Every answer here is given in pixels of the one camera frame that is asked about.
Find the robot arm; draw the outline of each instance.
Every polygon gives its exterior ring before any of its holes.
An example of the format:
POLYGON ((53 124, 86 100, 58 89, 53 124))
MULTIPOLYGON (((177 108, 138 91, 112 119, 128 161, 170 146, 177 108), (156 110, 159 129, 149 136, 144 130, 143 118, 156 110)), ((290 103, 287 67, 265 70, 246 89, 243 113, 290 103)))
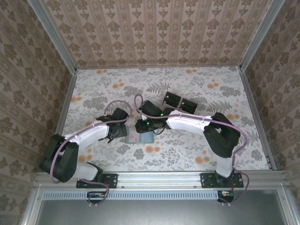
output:
POLYGON ((204 134, 211 150, 217 156, 216 173, 223 178, 228 178, 232 174, 233 149, 238 144, 240 133, 233 128, 219 125, 203 119, 219 121, 225 124, 232 123, 222 114, 215 113, 214 116, 196 116, 179 112, 171 108, 161 111, 150 101, 145 101, 139 108, 143 113, 150 116, 180 115, 167 119, 149 119, 145 116, 135 125, 138 133, 153 131, 158 128, 182 129, 196 134, 204 134))
POLYGON ((78 163, 78 152, 97 140, 108 138, 108 143, 110 143, 114 138, 127 136, 125 122, 114 122, 99 126, 101 122, 123 120, 127 117, 128 114, 124 110, 117 108, 112 115, 98 117, 88 129, 84 128, 66 136, 53 135, 40 162, 40 168, 50 173, 53 158, 58 148, 66 139, 74 136, 60 151, 54 164, 53 176, 61 182, 67 182, 71 178, 94 180, 99 177, 97 180, 100 180, 102 169, 91 163, 78 163))

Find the black mounting bracket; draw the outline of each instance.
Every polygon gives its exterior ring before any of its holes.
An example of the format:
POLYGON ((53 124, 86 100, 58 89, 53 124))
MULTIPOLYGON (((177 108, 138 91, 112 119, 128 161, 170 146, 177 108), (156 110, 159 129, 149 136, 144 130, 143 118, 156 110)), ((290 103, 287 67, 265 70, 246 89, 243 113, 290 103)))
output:
POLYGON ((228 178, 218 175, 216 172, 200 174, 202 188, 243 188, 242 175, 239 172, 232 172, 228 178))
POLYGON ((167 104, 174 108, 179 106, 180 110, 183 110, 187 113, 194 114, 198 104, 182 98, 181 96, 175 95, 167 91, 164 97, 163 105, 167 104))
MULTIPOLYGON (((116 108, 112 115, 100 116, 96 120, 102 122, 107 122, 112 120, 124 120, 128 116, 129 115, 127 112, 125 112, 120 108, 116 108)), ((112 142, 114 138, 127 136, 125 122, 109 123, 108 127, 109 127, 108 135, 105 137, 109 139, 107 143, 112 142)))
MULTIPOLYGON (((104 184, 107 184, 110 189, 117 188, 118 184, 118 174, 117 173, 103 173, 100 181, 104 184)), ((96 189, 96 188, 105 188, 99 184, 88 184, 84 181, 78 180, 76 183, 76 188, 87 188, 87 189, 96 189)))

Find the floral table surface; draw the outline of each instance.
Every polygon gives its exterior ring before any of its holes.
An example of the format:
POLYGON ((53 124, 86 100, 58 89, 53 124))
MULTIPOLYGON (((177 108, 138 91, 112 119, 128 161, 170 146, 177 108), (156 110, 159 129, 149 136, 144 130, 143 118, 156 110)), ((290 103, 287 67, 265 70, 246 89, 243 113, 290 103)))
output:
MULTIPOLYGON (((169 67, 79 70, 63 134, 73 133, 104 115, 106 106, 120 99, 133 106, 135 94, 155 105, 166 91, 198 104, 196 115, 221 112, 248 136, 249 143, 236 158, 242 170, 268 169, 250 106, 237 67, 169 67)), ((123 104, 116 107, 129 112, 123 104)), ((135 111, 126 125, 140 119, 135 111)), ((203 135, 165 130, 154 144, 125 144, 124 138, 98 141, 79 152, 78 161, 92 162, 105 171, 215 170, 216 157, 203 135)))

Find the purple cable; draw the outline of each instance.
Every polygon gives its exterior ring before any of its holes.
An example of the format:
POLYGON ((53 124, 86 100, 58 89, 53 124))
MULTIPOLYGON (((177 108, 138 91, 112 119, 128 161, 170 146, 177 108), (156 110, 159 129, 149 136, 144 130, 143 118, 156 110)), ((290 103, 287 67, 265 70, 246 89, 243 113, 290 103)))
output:
POLYGON ((249 176, 247 174, 245 174, 244 172, 241 172, 237 169, 234 168, 234 161, 235 161, 235 154, 238 153, 239 151, 241 151, 248 143, 248 138, 246 136, 246 134, 241 130, 239 129, 238 127, 235 127, 234 125, 231 125, 229 123, 224 123, 224 122, 220 122, 220 121, 216 121, 216 120, 210 120, 210 119, 204 119, 204 118, 199 118, 199 117, 196 117, 196 116, 192 116, 192 115, 182 115, 182 114, 176 114, 176 115, 167 115, 167 116, 149 116, 147 114, 144 114, 143 112, 141 112, 141 110, 139 110, 139 107, 137 106, 137 103, 136 103, 136 98, 137 97, 140 97, 141 100, 142 100, 142 103, 144 102, 143 100, 143 97, 140 95, 140 94, 137 94, 135 96, 135 99, 134 99, 134 104, 135 104, 135 109, 137 110, 138 113, 140 113, 141 115, 144 115, 145 117, 147 118, 150 118, 150 119, 166 119, 166 118, 171 118, 171 117, 184 117, 184 118, 190 118, 190 119, 194 119, 194 120, 200 120, 200 121, 206 121, 206 122, 211 122, 211 123, 216 123, 216 124, 219 124, 219 125, 223 125, 223 126, 227 126, 227 127, 230 127, 232 129, 235 129, 237 131, 239 131, 243 137, 245 138, 245 142, 242 146, 240 146, 237 150, 235 150, 233 152, 233 157, 232 157, 232 168, 237 171, 238 173, 241 173, 243 175, 245 175, 247 177, 247 185, 242 193, 242 195, 237 199, 237 200, 234 200, 232 201, 230 204, 234 204, 236 203, 237 201, 239 201, 241 199, 241 197, 245 194, 245 192, 247 191, 248 187, 249 187, 249 182, 250 182, 250 179, 249 179, 249 176))
POLYGON ((84 133, 84 132, 86 132, 86 131, 88 131, 88 130, 90 130, 90 129, 93 129, 93 128, 95 128, 95 127, 99 127, 99 126, 102 126, 102 125, 108 124, 108 123, 120 123, 120 122, 125 122, 125 121, 127 121, 127 120, 130 118, 130 116, 131 116, 131 114, 132 114, 132 108, 131 108, 130 104, 128 104, 128 102, 123 101, 123 100, 116 100, 116 101, 113 101, 113 102, 111 102, 110 104, 108 104, 108 106, 111 105, 111 104, 114 103, 114 102, 123 102, 123 103, 125 103, 125 104, 129 107, 129 109, 130 109, 130 115, 129 115, 127 118, 123 119, 123 120, 113 120, 113 121, 99 122, 99 123, 96 123, 96 124, 91 124, 91 125, 89 125, 88 127, 86 127, 85 129, 83 129, 83 130, 81 130, 81 131, 79 131, 79 132, 73 134, 73 135, 70 136, 69 138, 67 138, 67 139, 60 145, 60 147, 57 149, 57 151, 56 151, 56 153, 55 153, 55 155, 54 155, 54 158, 53 158, 53 161, 52 161, 52 164, 51 164, 51 168, 50 168, 50 178, 51 178, 51 180, 52 180, 52 183, 54 183, 54 184, 60 183, 60 181, 55 181, 55 180, 54 180, 54 177, 53 177, 53 171, 54 171, 54 166, 55 166, 55 162, 56 162, 56 160, 57 160, 57 157, 58 157, 60 151, 62 150, 62 148, 67 144, 68 141, 72 140, 75 136, 81 135, 82 133, 84 133))
POLYGON ((108 194, 109 194, 109 187, 107 184, 104 184, 104 183, 101 183, 101 182, 93 182, 93 181, 89 181, 89 180, 85 180, 85 179, 81 179, 81 181, 85 182, 85 183, 88 183, 88 184, 98 184, 98 185, 102 185, 106 188, 107 192, 106 192, 106 195, 103 197, 103 199, 101 201, 99 201, 98 203, 91 203, 90 202, 90 198, 93 196, 93 195, 98 195, 98 193, 92 193, 89 195, 89 198, 88 198, 88 202, 89 204, 91 205, 100 205, 104 202, 104 200, 108 197, 108 194))

